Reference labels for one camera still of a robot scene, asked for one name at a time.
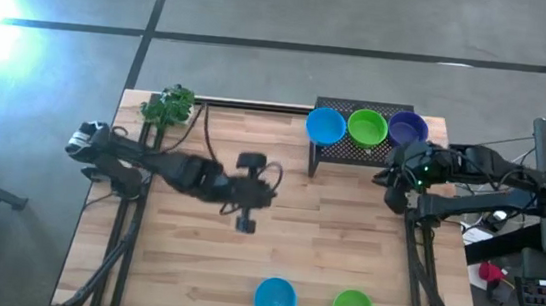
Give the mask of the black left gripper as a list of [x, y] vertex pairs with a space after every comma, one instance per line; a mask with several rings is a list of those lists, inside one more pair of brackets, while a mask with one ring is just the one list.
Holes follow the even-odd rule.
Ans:
[[250, 210], [271, 207], [272, 201], [277, 196], [275, 193], [278, 187], [277, 182], [268, 183], [267, 180], [260, 179], [260, 172], [267, 162], [266, 158], [266, 155], [258, 152], [244, 152], [237, 158], [237, 168], [246, 168], [247, 175], [233, 178], [232, 201], [223, 204], [219, 209], [219, 214], [223, 216], [238, 213], [235, 219], [237, 232], [254, 234], [256, 221], [251, 219]]

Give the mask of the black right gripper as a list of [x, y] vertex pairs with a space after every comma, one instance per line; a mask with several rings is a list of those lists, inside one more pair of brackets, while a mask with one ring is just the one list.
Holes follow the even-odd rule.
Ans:
[[388, 168], [373, 176], [373, 183], [386, 187], [384, 201], [396, 214], [409, 207], [408, 197], [416, 196], [416, 214], [444, 220], [447, 215], [429, 212], [433, 185], [447, 182], [452, 159], [446, 148], [425, 141], [399, 145], [389, 155]]

